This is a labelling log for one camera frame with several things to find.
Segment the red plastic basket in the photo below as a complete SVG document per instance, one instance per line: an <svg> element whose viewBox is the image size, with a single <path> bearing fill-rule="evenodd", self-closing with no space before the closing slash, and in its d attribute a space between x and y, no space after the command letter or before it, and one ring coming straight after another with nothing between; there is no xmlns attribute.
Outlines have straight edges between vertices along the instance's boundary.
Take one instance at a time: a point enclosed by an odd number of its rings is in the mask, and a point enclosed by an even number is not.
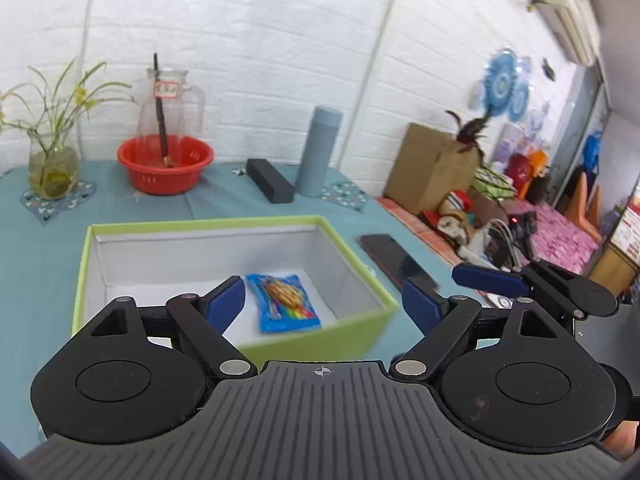
<svg viewBox="0 0 640 480"><path fill-rule="evenodd" d="M159 196L189 191L214 160L214 150L194 136L168 134L166 144L167 155L158 134L136 136L120 144L117 160L138 191Z"/></svg>

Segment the black stirring stick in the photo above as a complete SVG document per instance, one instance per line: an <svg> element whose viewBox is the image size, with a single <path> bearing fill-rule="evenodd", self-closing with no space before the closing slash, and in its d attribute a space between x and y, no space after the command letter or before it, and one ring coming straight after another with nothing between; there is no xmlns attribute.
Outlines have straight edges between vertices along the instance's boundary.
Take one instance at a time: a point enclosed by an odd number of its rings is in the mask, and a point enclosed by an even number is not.
<svg viewBox="0 0 640 480"><path fill-rule="evenodd" d="M169 156L168 139L166 131L166 122L163 108L163 100L160 96L160 62L158 62L157 52L153 53L153 72L154 87L153 96L155 100L155 113L158 127L158 138L160 139L160 154L162 155L163 164L166 168L171 168L171 159Z"/></svg>

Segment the grey-blue thermos bottle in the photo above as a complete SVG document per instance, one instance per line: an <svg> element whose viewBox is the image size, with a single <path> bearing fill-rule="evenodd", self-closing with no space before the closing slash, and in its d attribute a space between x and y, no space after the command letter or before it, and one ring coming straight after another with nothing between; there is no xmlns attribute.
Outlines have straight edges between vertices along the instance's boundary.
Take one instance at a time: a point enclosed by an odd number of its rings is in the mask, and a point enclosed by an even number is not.
<svg viewBox="0 0 640 480"><path fill-rule="evenodd" d="M319 196L324 185L343 113L335 108L317 106L312 114L295 189L303 196Z"/></svg>

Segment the blue cookie snack packet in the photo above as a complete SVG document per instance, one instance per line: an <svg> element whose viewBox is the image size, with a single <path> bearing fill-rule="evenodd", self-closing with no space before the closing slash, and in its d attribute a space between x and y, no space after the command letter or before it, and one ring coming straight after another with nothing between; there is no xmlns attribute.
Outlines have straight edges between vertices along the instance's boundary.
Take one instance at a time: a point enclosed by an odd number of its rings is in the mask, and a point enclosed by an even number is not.
<svg viewBox="0 0 640 480"><path fill-rule="evenodd" d="M321 326L320 318L297 274L278 278L248 274L247 286L256 297L259 328L266 334L311 330Z"/></svg>

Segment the patterned heart coaster left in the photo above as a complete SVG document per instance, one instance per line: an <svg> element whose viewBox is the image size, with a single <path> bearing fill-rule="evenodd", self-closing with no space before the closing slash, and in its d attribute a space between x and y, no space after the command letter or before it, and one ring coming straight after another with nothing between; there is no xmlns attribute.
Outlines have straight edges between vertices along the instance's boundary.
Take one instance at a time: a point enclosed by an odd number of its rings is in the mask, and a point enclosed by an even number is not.
<svg viewBox="0 0 640 480"><path fill-rule="evenodd" d="M20 203L42 226L46 226L62 212L74 211L87 203L96 194L97 189L96 182L81 180L76 183L73 191L64 197L47 200L33 190L27 190L21 195Z"/></svg>

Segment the glass vase with plant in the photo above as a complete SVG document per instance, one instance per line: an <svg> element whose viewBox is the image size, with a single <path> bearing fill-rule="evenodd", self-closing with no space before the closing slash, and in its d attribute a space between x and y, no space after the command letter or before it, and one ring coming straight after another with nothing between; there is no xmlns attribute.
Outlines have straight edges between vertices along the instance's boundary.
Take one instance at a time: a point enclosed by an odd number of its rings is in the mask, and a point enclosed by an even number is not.
<svg viewBox="0 0 640 480"><path fill-rule="evenodd" d="M130 103L131 84L102 80L107 68L101 61L73 79L76 62L70 61L55 80L30 66L34 80L20 82L1 92L1 103L14 104L15 112L1 112L1 128L24 133L29 140L28 185L45 200L70 194L79 176L79 155L70 144L75 127L97 108L111 103Z"/></svg>

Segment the patterned heart coaster right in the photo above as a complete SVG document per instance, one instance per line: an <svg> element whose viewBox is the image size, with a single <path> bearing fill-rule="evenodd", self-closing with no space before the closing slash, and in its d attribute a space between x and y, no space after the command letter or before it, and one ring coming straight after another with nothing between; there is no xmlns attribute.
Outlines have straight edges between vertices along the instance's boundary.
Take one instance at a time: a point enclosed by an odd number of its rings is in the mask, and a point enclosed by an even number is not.
<svg viewBox="0 0 640 480"><path fill-rule="evenodd" d="M320 200L356 212L363 212L370 196L352 181L335 182L322 188Z"/></svg>

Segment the white air conditioner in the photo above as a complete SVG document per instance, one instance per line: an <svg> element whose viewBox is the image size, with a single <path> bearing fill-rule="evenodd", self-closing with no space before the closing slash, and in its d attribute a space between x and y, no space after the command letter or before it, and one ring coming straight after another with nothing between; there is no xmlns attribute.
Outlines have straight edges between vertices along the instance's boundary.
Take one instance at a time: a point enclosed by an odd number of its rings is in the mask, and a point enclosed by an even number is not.
<svg viewBox="0 0 640 480"><path fill-rule="evenodd" d="M536 6L570 62L597 62L601 34L590 0L537 0Z"/></svg>

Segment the patterned heart coaster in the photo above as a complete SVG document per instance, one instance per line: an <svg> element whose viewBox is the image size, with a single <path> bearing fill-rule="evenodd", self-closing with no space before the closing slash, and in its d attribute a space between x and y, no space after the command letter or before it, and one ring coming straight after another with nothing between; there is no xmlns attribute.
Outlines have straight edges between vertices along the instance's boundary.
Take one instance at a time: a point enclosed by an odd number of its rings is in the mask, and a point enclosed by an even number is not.
<svg viewBox="0 0 640 480"><path fill-rule="evenodd" d="M62 212L74 211L87 203L96 194L97 189L96 182L81 180L76 183L73 191L64 197L47 200L33 190L27 190L21 195L20 203L42 226L46 226Z"/></svg>
<svg viewBox="0 0 640 480"><path fill-rule="evenodd" d="M356 212L363 212L370 196L352 181L335 182L322 188L320 200Z"/></svg>

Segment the clear glass pitcher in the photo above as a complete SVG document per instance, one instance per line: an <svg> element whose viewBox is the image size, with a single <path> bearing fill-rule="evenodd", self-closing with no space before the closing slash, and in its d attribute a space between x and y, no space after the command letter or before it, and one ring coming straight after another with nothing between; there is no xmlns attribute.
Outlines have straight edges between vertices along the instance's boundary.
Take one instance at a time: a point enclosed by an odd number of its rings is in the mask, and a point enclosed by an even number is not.
<svg viewBox="0 0 640 480"><path fill-rule="evenodd" d="M153 96L153 67L146 70L148 88L142 100L137 136L158 134ZM188 81L188 72L178 68L160 68L160 96L162 97L166 131L179 136L198 136L202 131L206 94Z"/></svg>

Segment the black rectangular box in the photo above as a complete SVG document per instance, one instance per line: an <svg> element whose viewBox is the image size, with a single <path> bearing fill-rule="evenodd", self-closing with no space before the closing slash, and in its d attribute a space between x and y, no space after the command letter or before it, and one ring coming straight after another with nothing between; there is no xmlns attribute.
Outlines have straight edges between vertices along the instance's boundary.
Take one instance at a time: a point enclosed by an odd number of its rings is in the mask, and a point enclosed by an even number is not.
<svg viewBox="0 0 640 480"><path fill-rule="evenodd" d="M247 159L246 173L270 203L289 204L294 200L294 186L267 159Z"/></svg>

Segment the black smartphone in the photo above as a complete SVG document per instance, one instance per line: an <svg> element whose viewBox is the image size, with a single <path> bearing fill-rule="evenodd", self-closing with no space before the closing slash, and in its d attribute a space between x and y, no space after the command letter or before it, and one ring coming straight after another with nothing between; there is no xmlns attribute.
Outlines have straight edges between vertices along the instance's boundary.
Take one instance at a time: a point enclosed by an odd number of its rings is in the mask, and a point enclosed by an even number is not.
<svg viewBox="0 0 640 480"><path fill-rule="evenodd" d="M408 280L425 290L439 289L434 278L390 235L366 234L358 243L400 292Z"/></svg>

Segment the brown cardboard box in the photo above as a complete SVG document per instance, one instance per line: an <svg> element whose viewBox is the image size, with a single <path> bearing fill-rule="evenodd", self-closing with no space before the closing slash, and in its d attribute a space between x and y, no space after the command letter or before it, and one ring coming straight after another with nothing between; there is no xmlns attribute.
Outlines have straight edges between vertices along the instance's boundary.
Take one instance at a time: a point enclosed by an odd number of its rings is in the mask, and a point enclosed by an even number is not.
<svg viewBox="0 0 640 480"><path fill-rule="evenodd" d="M412 214L434 211L451 191L466 192L480 151L446 132L410 122L383 196Z"/></svg>

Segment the blue paper fan decoration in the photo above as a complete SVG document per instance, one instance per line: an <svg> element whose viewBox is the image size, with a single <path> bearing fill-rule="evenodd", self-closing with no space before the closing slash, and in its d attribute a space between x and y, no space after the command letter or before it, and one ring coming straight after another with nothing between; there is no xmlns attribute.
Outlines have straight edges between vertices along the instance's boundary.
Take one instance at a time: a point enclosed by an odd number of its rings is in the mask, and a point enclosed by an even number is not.
<svg viewBox="0 0 640 480"><path fill-rule="evenodd" d="M489 61L483 80L483 104L490 117L506 116L512 124L524 119L530 97L530 56L499 50Z"/></svg>

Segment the green cardboard storage box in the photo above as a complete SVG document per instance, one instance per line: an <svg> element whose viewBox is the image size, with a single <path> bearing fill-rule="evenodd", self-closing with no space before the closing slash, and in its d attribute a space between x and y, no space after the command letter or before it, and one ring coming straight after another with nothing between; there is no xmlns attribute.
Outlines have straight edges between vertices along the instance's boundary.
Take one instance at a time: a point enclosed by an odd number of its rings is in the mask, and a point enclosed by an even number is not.
<svg viewBox="0 0 640 480"><path fill-rule="evenodd" d="M253 273L297 275L320 318L313 330L266 334L249 292L224 336L256 365L360 359L398 309L320 216L93 224L80 259L72 330L120 296L140 307L160 306L183 292L203 296L232 275Z"/></svg>

